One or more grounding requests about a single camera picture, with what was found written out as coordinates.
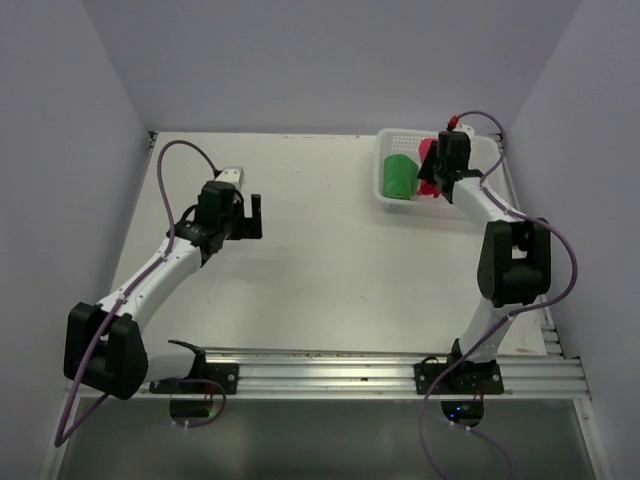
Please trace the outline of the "pink towel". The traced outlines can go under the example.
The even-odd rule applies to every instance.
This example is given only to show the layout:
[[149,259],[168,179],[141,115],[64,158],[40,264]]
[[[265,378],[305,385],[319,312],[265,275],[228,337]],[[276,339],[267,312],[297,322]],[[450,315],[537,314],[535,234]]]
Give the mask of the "pink towel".
[[440,192],[435,183],[433,164],[437,160],[437,141],[425,138],[419,145],[420,169],[417,175],[419,186],[418,196],[431,196],[438,198]]

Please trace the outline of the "green towel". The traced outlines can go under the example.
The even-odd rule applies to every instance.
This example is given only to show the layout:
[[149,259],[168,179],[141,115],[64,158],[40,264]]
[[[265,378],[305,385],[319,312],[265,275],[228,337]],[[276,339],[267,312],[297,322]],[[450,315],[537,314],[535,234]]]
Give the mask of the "green towel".
[[383,163],[382,195],[395,200],[412,200],[419,186],[418,165],[407,155],[394,154]]

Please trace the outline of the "clear plastic tray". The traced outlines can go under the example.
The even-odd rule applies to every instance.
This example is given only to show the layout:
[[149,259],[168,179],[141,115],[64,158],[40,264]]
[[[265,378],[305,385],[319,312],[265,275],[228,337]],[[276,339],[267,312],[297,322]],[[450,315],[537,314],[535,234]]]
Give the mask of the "clear plastic tray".
[[[373,193],[383,208],[390,213],[402,213],[437,218],[468,220],[459,209],[442,197],[416,196],[412,200],[395,200],[382,195],[382,176],[384,159],[394,154],[409,156],[418,166],[421,165],[418,147],[425,138],[436,139],[437,131],[385,128],[376,136],[373,156]],[[486,173],[499,159],[502,146],[490,137],[475,135],[471,139],[471,158],[469,166]]]

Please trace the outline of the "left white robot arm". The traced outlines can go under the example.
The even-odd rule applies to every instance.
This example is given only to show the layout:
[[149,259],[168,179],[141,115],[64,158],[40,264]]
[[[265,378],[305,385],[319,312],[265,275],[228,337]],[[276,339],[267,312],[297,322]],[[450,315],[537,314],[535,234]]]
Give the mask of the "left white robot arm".
[[188,342],[152,345],[145,327],[169,296],[227,241],[263,236],[262,198],[244,198],[232,183],[207,182],[196,204],[169,227],[153,256],[124,285],[68,316],[64,376],[120,400],[145,383],[175,382],[185,392],[208,379],[205,353]]

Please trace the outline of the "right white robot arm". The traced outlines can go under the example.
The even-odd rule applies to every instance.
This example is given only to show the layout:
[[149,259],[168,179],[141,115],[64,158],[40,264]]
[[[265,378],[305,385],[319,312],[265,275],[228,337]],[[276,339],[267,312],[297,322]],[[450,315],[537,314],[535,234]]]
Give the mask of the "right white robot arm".
[[501,394],[499,347],[520,307],[545,294],[551,283],[551,239],[544,227],[510,214],[483,174],[469,166],[471,139],[444,130],[419,146],[419,180],[465,213],[483,233],[477,267],[481,301],[445,362],[427,357],[414,366],[420,395]]

